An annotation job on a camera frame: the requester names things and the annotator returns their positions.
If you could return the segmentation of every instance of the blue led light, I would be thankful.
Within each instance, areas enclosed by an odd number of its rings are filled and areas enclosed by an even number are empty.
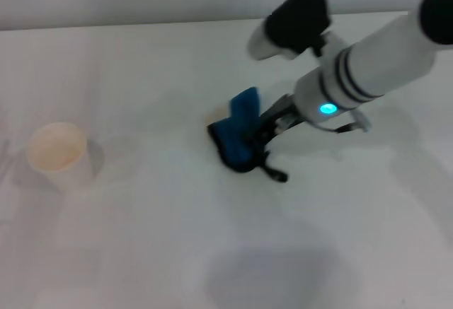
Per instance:
[[[325,113],[326,115],[330,115],[331,113],[337,112],[337,107],[334,104],[323,104],[319,107],[319,111]]]

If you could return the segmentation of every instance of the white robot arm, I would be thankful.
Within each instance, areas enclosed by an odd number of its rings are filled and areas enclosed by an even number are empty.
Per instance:
[[[263,114],[256,88],[230,101],[230,117],[207,127],[226,166],[238,173],[260,167],[286,182],[287,173],[266,163],[269,141],[302,122],[328,132],[367,131],[361,104],[426,75],[436,53],[453,48],[453,0],[422,0],[407,16],[353,45],[326,31],[330,23],[327,0],[286,0],[252,34],[248,51],[256,60],[277,54],[294,59],[311,48],[319,67]],[[354,122],[337,129],[320,125],[344,112]]]
[[[320,66],[298,80],[294,95],[268,110],[267,116],[282,113],[288,99],[295,105],[298,114],[281,117],[280,131],[300,122],[316,126],[348,111],[359,120],[343,131],[367,129],[357,107],[426,75],[436,52],[453,48],[453,0],[422,0],[352,46],[325,33],[329,24],[326,0],[287,0],[251,37],[248,51],[257,60],[276,54],[294,59],[308,47],[319,58]]]

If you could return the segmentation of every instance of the white table surface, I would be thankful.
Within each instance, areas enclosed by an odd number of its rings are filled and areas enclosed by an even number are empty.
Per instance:
[[[397,15],[334,29],[354,42]],[[272,142],[281,185],[228,171],[205,135],[237,93],[258,86],[267,107],[316,67],[253,62],[257,24],[0,33],[1,309],[452,308],[453,52],[364,106],[368,134],[303,124]],[[98,170],[67,196],[23,156],[60,120]]]

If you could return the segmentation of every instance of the white paper cup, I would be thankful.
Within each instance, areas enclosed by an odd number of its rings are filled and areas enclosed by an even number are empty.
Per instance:
[[[52,123],[37,130],[28,142],[27,160],[61,192],[85,187],[93,179],[86,136],[70,123]]]

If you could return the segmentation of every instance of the black stripe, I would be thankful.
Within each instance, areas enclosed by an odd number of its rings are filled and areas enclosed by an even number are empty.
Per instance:
[[[345,73],[346,73],[346,78],[348,78],[349,83],[351,84],[351,86],[354,88],[354,90],[355,90],[358,94],[360,94],[360,95],[362,95],[362,96],[364,96],[364,97],[366,97],[366,98],[373,98],[373,99],[374,99],[374,98],[382,97],[383,95],[372,95],[372,94],[370,94],[370,93],[366,93],[365,91],[363,91],[363,90],[356,84],[356,82],[354,81],[354,79],[352,79],[351,73],[350,73],[350,71],[349,71],[349,53],[351,52],[351,48],[352,48],[352,46],[346,49],[345,60],[344,60],[344,65],[345,65],[345,68],[344,68],[344,69],[345,69]]]
[[[345,82],[341,78],[340,74],[340,60],[341,60],[341,55],[345,52],[345,49],[343,49],[336,57],[335,59],[335,78],[338,82],[338,85],[340,86],[341,90],[345,95],[349,97],[352,101],[356,103],[366,103],[369,102],[369,100],[363,100],[360,98],[355,97],[349,90],[346,88]]]
[[[326,89],[326,83],[324,82],[323,74],[321,72],[319,73],[318,80],[319,80],[319,88],[321,90],[321,93],[323,94],[324,98],[330,104],[334,104],[336,107],[338,107],[340,110],[343,110],[343,111],[351,111],[351,110],[355,109],[354,107],[349,108],[349,107],[345,107],[345,106],[339,105],[337,102],[335,102],[330,97],[330,95],[328,94],[327,89]]]

